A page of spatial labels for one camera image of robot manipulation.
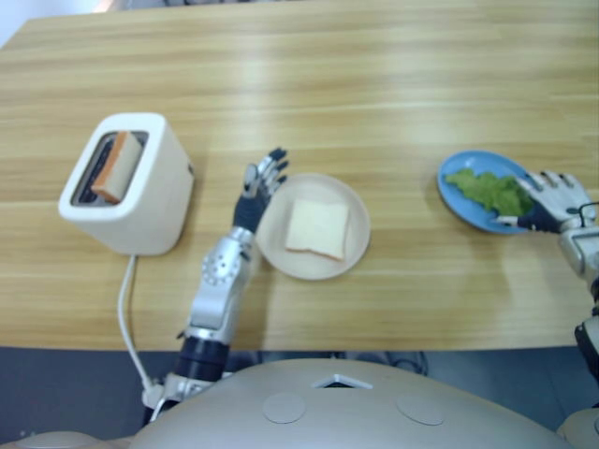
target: wooden table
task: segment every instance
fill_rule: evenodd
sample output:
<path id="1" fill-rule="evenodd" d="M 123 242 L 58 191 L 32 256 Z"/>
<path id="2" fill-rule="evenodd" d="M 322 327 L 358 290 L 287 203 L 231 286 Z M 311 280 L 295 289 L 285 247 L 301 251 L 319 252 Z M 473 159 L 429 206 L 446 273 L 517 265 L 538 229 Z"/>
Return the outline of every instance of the wooden table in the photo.
<path id="1" fill-rule="evenodd" d="M 305 1 L 28 22 L 0 51 L 0 344 L 122 349 L 126 259 L 58 216 L 107 115 L 167 116 L 199 179 L 175 250 L 142 258 L 132 326 L 177 349 L 202 256 L 228 230 L 246 163 L 276 145 L 290 173 L 351 185 L 372 246 L 346 275 L 263 265 L 237 348 L 568 345 L 591 297 L 554 236 L 479 232 L 435 187 L 485 149 L 578 176 L 599 196 L 596 0 Z"/>

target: robotic hand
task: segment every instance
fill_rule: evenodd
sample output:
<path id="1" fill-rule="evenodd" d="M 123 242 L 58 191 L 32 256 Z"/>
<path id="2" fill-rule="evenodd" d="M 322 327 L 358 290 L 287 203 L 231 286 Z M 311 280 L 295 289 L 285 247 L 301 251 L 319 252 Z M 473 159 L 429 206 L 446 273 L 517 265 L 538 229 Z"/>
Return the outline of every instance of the robotic hand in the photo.
<path id="1" fill-rule="evenodd" d="M 577 326 L 575 337 L 589 369 L 599 381 L 599 227 L 591 199 L 572 175 L 543 171 L 518 183 L 534 201 L 523 217 L 500 216 L 497 222 L 560 234 L 560 246 L 574 272 L 583 278 L 595 305 L 592 317 Z"/>
<path id="2" fill-rule="evenodd" d="M 556 234 L 594 225 L 596 214 L 592 205 L 595 203 L 574 176 L 542 171 L 540 175 L 531 173 L 529 177 L 530 181 L 517 181 L 534 201 L 531 213 L 523 217 L 500 216 L 497 222 Z"/>
<path id="3" fill-rule="evenodd" d="M 185 338 L 174 372 L 159 395 L 144 403 L 154 409 L 151 420 L 221 379 L 233 340 L 241 293 L 250 280 L 254 234 L 270 199 L 285 182 L 286 151 L 278 148 L 245 170 L 233 227 L 204 257 Z"/>
<path id="4" fill-rule="evenodd" d="M 253 234 L 256 232 L 270 198 L 287 179 L 287 176 L 277 178 L 289 165 L 287 161 L 281 162 L 286 154 L 285 150 L 277 148 L 257 166 L 247 166 L 243 193 L 235 207 L 233 226 L 247 229 Z"/>

